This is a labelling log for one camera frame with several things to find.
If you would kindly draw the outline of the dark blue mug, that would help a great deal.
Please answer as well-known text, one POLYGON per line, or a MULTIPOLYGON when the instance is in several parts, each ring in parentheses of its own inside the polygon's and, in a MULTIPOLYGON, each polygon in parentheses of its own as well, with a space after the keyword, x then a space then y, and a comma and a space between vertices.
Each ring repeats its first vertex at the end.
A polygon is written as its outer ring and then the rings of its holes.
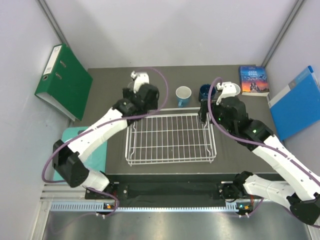
MULTIPOLYGON (((208 99, 210 87, 211 87, 210 84, 203 84, 203 85, 200 87, 199 93, 198 93, 198 101, 199 101, 199 102, 208 99)), ((217 92, 216 88, 213 87, 212 92, 211 92, 211 98, 210 98, 211 100, 214 98, 216 92, 217 92)))

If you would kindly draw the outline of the light blue mug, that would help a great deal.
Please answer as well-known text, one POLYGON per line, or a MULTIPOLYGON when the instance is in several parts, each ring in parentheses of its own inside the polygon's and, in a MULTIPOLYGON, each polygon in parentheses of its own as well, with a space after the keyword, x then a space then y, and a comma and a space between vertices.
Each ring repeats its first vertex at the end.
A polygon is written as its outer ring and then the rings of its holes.
POLYGON ((183 108, 189 104, 192 90, 187 86, 180 86, 176 89, 175 95, 177 98, 178 107, 183 108))

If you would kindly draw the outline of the clear glass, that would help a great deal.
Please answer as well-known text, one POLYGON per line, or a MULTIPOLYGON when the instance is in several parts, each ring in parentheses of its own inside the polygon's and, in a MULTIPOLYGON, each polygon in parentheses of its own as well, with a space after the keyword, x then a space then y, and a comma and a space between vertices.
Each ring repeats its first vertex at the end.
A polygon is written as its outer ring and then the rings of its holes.
POLYGON ((130 90, 130 91, 134 91, 134 88, 135 88, 135 81, 131 81, 128 85, 127 85, 127 88, 130 90))

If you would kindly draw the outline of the orange patterned mug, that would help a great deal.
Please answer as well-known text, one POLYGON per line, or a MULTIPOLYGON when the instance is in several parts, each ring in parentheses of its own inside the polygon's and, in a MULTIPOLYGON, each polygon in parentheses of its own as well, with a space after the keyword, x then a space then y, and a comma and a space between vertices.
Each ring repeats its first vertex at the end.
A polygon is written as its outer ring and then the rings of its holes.
POLYGON ((233 86, 235 87, 235 90, 236 90, 235 95, 239 95, 241 93, 241 87, 236 83, 233 83, 233 86))

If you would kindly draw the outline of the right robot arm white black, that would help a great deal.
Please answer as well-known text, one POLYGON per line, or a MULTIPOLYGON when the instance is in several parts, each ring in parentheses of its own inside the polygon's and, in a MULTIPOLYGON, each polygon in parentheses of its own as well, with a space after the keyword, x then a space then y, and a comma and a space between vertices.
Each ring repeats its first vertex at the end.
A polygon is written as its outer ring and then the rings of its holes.
POLYGON ((233 198, 259 196, 277 203, 301 222, 314 226, 320 218, 320 178, 290 153, 262 121, 249 117, 245 104, 236 96, 218 102, 202 100, 198 112, 211 124, 264 160, 283 179, 271 181, 252 172, 236 174, 233 198))

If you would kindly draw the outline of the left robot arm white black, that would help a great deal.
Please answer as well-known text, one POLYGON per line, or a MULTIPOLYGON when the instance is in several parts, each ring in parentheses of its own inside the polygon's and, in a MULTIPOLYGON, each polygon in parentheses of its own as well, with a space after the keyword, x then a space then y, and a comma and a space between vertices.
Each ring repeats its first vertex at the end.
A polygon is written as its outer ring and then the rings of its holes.
POLYGON ((113 194, 114 187, 107 176, 101 171, 88 169, 84 163, 113 135, 142 119, 149 111, 156 110, 160 95, 158 88, 149 83, 141 85, 138 91, 123 88, 122 93, 122 99, 72 142, 64 144, 59 140, 54 144, 57 154, 52 166, 71 188, 92 188, 105 199, 113 194))

